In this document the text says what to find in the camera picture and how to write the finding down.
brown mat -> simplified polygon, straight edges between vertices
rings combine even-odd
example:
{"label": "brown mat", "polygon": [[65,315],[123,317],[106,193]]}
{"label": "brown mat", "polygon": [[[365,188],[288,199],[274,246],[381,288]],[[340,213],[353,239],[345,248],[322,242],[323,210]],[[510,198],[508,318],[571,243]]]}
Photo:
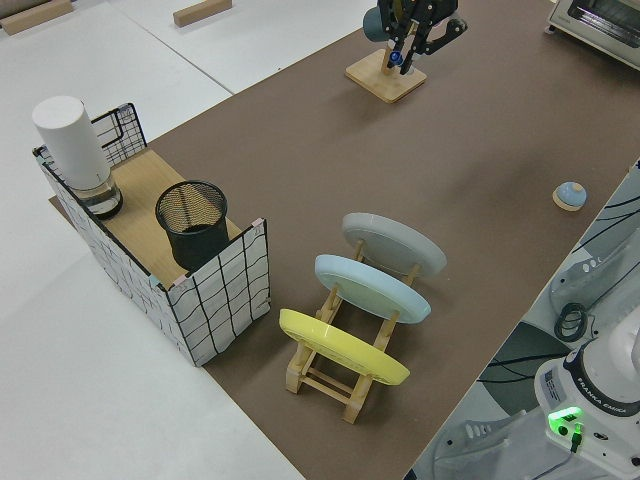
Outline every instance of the brown mat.
{"label": "brown mat", "polygon": [[[269,221],[272,311],[206,368],[307,478],[401,479],[640,155],[640,74],[545,35],[550,9],[461,2],[469,31],[398,104],[344,76],[378,48],[356,32],[151,143],[219,185],[240,227]],[[580,212],[551,199],[567,180],[588,190]],[[350,255],[354,211],[418,229],[449,265],[415,284],[431,316],[391,339],[411,376],[374,385],[352,426],[338,402],[285,391],[295,344],[277,320],[320,307],[315,256]],[[379,323],[345,306],[336,325],[372,339]]]}

plate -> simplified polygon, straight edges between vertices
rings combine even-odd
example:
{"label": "plate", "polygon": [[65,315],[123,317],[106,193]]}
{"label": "plate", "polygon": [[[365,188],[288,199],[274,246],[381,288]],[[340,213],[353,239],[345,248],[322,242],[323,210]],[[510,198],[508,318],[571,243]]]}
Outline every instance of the plate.
{"label": "plate", "polygon": [[282,309],[280,328],[320,355],[385,385],[399,385],[409,376],[404,365],[373,345],[308,315]]}
{"label": "plate", "polygon": [[342,219],[342,233],[352,246],[364,241],[363,255],[372,264],[407,275],[420,265],[418,275],[433,276],[447,264],[447,257],[435,243],[411,227],[374,215],[350,213]]}
{"label": "plate", "polygon": [[338,296],[362,310],[398,323],[419,323],[431,313],[429,303],[411,287],[370,265],[336,255],[316,258],[316,277]]}

green light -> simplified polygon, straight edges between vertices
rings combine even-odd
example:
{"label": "green light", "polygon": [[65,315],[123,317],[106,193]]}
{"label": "green light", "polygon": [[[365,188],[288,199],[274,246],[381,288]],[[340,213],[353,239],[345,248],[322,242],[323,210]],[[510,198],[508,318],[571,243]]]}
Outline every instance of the green light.
{"label": "green light", "polygon": [[582,410],[578,407],[568,407],[563,408],[562,410],[558,410],[557,412],[552,412],[549,414],[549,427],[554,432],[558,432],[558,428],[564,423],[564,421],[573,421],[577,417],[582,415]]}

wooden stand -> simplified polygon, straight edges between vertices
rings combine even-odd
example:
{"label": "wooden stand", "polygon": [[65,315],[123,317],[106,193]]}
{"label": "wooden stand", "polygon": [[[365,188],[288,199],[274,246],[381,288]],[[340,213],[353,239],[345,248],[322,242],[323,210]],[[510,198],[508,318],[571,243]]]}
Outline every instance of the wooden stand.
{"label": "wooden stand", "polygon": [[24,12],[3,18],[0,20],[0,25],[9,35],[14,35],[70,12],[73,12],[71,0],[51,0]]}
{"label": "wooden stand", "polygon": [[347,67],[345,75],[387,103],[394,103],[422,85],[427,76],[419,70],[400,75],[398,67],[387,68],[391,49],[378,50]]}
{"label": "wooden stand", "polygon": [[[186,270],[173,259],[167,234],[156,220],[155,206],[162,192],[184,178],[148,148],[119,163],[112,175],[124,203],[122,210],[103,224],[168,289]],[[227,232],[232,239],[242,233],[229,219]]]}
{"label": "wooden stand", "polygon": [[[362,246],[363,242],[359,241],[354,255],[355,260],[358,262],[363,261]],[[411,285],[418,274],[418,270],[419,265],[416,265],[413,270],[403,278],[403,282],[406,285]],[[333,287],[320,310],[316,312],[316,318],[318,320],[327,324],[333,322],[342,304],[342,299],[338,297],[337,293],[338,288]],[[373,343],[373,346],[378,350],[383,352],[386,350],[393,329],[396,326],[398,316],[399,314],[396,312],[390,319],[382,322],[382,326]],[[349,387],[335,378],[313,368],[312,364],[315,357],[316,352],[313,349],[298,342],[296,353],[287,366],[287,390],[292,393],[298,393],[302,384],[305,383],[321,391],[345,405],[342,419],[353,424],[367,399],[373,379],[368,375],[360,375],[356,385],[353,388]]]}
{"label": "wooden stand", "polygon": [[199,20],[203,20],[216,13],[224,12],[231,8],[231,0],[204,0],[177,12],[173,12],[173,22],[184,27]]}

toaster oven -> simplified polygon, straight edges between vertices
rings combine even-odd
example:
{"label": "toaster oven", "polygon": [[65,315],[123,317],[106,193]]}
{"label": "toaster oven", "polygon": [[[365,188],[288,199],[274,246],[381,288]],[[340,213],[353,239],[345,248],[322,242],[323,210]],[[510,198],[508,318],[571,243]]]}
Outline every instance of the toaster oven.
{"label": "toaster oven", "polygon": [[640,0],[558,0],[549,24],[640,69]]}

